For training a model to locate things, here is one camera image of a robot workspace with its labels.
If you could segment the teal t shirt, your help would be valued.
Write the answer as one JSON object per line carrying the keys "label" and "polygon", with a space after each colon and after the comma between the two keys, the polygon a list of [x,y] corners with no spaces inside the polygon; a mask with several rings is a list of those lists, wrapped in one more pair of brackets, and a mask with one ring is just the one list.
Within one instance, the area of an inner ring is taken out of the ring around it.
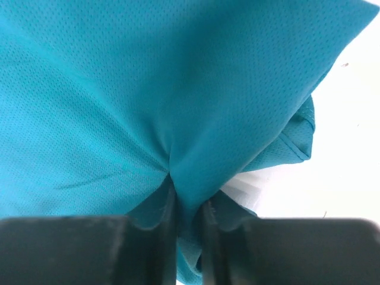
{"label": "teal t shirt", "polygon": [[125,214],[167,176],[177,278],[201,284],[200,205],[311,157],[312,92],[366,1],[2,1],[1,217]]}

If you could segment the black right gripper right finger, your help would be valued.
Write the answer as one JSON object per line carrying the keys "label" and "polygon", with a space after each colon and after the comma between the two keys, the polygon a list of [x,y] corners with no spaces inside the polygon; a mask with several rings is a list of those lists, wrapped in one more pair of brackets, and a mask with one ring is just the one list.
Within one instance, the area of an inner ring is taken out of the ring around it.
{"label": "black right gripper right finger", "polygon": [[379,283],[379,227],[369,220],[259,218],[223,192],[201,218],[204,284]]}

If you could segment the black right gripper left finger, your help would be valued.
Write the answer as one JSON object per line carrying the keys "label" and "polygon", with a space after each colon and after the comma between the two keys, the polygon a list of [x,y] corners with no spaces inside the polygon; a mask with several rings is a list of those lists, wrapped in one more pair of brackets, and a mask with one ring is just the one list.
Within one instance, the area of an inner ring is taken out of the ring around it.
{"label": "black right gripper left finger", "polygon": [[124,216],[1,221],[1,283],[175,284],[171,178]]}

